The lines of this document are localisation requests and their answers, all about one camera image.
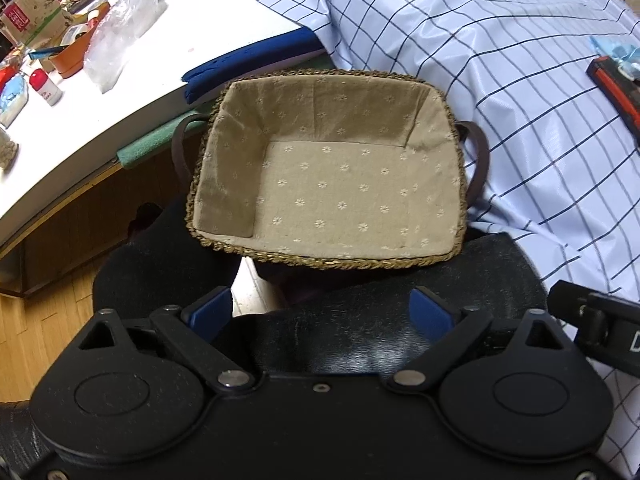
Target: white and black grid cloth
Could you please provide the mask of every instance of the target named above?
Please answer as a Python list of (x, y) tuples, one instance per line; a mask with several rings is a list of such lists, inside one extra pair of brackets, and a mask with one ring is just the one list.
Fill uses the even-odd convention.
[[(418, 76), (477, 122), (492, 160), (470, 225), (508, 232), (547, 288), (568, 280), (640, 300), (640, 154), (585, 74), (589, 36), (640, 46), (624, 2), (257, 1), (315, 31), (336, 66)], [(596, 368), (616, 403), (600, 455), (628, 477), (640, 462), (640, 383)]]

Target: red label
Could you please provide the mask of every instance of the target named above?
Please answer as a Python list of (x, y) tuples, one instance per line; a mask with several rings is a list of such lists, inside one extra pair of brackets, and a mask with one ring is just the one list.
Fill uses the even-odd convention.
[(24, 15), (24, 12), (16, 4), (8, 5), (4, 10), (4, 15), (11, 20), (20, 32), (24, 31), (29, 25), (30, 20)]

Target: box with red label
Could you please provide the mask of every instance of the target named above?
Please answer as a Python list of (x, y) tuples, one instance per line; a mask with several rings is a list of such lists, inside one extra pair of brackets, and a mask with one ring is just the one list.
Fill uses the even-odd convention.
[(0, 16), (2, 33), (15, 44), (39, 48), (66, 29), (59, 0), (13, 0)]

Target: fabric-lined basket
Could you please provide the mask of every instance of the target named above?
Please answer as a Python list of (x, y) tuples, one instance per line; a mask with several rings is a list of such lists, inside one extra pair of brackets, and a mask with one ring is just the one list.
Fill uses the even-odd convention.
[[(202, 117), (176, 129), (174, 159), (193, 120)], [(468, 190), (459, 133), (479, 155)], [(425, 266), (460, 252), (467, 203), (487, 169), (482, 132), (456, 124), (427, 83), (377, 72), (275, 73), (237, 80), (217, 99), (186, 219), (202, 244), (262, 262)]]

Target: blue gripper pad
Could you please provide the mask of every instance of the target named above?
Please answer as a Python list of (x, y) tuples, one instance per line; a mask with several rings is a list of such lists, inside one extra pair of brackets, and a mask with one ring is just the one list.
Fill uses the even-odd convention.
[(431, 343), (442, 338), (455, 325), (445, 306), (444, 300), (424, 287), (414, 288), (409, 295), (409, 319), (418, 333)]
[(180, 313), (182, 321), (207, 342), (213, 341), (231, 320), (234, 300), (231, 290), (217, 286)]

